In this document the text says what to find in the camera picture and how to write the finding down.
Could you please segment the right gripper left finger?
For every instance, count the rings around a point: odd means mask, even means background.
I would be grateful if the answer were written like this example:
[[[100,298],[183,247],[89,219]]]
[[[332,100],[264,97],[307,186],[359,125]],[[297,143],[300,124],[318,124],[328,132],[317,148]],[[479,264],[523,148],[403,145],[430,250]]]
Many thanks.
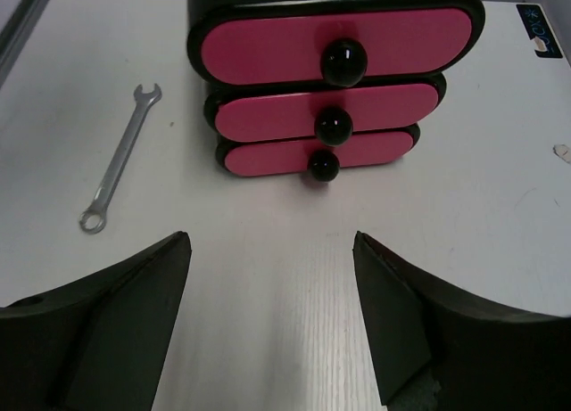
[[[149,410],[192,248],[176,232],[1,309],[3,410]]]

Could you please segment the silver combination wrench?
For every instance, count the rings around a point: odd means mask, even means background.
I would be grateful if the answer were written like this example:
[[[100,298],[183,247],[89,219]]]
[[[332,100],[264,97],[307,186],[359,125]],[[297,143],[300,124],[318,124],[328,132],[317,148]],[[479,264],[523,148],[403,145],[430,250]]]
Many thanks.
[[[90,205],[79,217],[79,228],[86,234],[100,233],[107,221],[107,210],[111,203],[124,168],[133,151],[139,132],[151,107],[162,97],[161,87],[154,84],[153,90],[145,93],[142,85],[134,90],[135,109],[129,119],[110,164],[96,189]]]

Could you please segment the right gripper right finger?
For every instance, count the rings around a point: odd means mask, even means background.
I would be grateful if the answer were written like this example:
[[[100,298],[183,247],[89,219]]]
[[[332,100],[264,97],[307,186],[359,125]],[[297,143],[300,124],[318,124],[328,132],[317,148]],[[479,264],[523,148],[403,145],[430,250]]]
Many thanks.
[[[567,410],[570,320],[494,302],[357,233],[353,261],[390,410]]]

